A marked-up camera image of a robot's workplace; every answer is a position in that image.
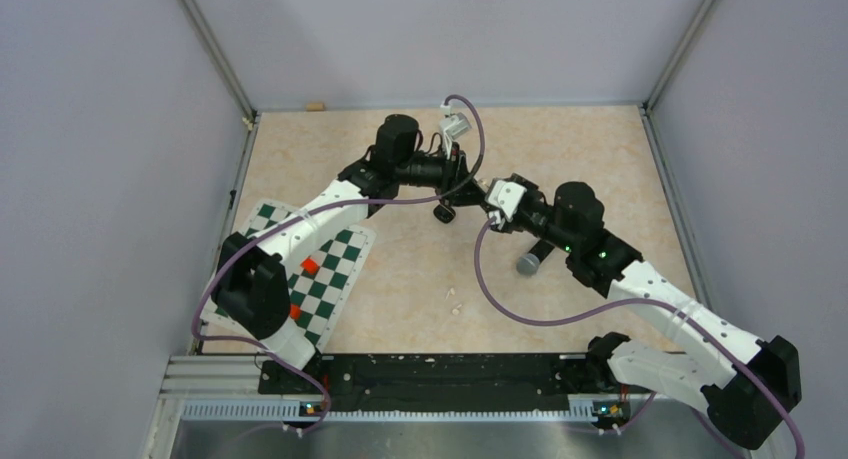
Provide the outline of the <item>black earbud charging case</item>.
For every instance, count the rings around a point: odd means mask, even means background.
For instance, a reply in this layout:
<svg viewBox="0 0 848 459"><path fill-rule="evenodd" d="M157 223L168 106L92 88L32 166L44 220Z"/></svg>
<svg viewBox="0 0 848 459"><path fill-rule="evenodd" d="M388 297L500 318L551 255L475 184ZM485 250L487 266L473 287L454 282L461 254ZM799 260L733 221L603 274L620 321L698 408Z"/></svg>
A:
<svg viewBox="0 0 848 459"><path fill-rule="evenodd" d="M449 205L438 204L433 209L434 217L443 224L450 224L456 218L456 211Z"/></svg>

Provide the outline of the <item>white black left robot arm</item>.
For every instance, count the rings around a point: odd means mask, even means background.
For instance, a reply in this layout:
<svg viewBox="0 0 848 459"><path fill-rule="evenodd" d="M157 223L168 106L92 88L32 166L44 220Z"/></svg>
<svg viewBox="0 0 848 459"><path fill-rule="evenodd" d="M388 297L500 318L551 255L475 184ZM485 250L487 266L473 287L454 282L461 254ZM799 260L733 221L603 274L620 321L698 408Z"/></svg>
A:
<svg viewBox="0 0 848 459"><path fill-rule="evenodd" d="M286 218L287 228L254 236L231 234L222 246L211 301L263 349L285 362L283 380L297 392L319 383L315 345L292 318L289 274L338 233L373 216L396 199L403 185L431 188L439 196L474 189L457 139L472 125L462 113L439 123L441 145L418 148L418 122L392 114L378 128L365 156L344 168L325 190Z"/></svg>

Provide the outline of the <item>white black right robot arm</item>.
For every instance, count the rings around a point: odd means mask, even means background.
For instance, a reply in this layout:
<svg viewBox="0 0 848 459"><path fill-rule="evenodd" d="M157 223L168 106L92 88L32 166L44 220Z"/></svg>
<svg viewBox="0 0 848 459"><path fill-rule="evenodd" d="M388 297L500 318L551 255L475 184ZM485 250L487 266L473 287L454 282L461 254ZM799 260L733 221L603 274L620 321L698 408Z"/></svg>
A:
<svg viewBox="0 0 848 459"><path fill-rule="evenodd" d="M528 232L566 254L565 265L607 310L629 308L683 356L608 334L591 346L589 383L612 391L620 383L651 389L707 416L732 443L756 450L780 425L796 457L806 448L790 416L801 398L797 348L765 340L719 317L665 278L643 254L604 226L604 205L583 182L561 184L548 202L538 187L514 175L492 188L488 203L500 232Z"/></svg>

